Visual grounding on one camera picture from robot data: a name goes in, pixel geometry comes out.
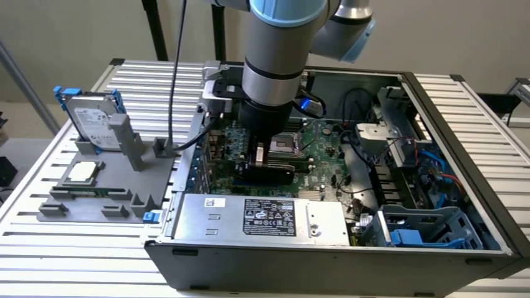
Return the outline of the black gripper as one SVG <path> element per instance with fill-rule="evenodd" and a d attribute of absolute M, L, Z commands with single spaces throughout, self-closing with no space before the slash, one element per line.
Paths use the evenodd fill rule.
<path fill-rule="evenodd" d="M 286 126 L 292 110 L 292 103 L 266 106 L 246 99 L 240 106 L 240 124 L 250 132 L 250 164 L 267 166 L 271 138 Z"/>

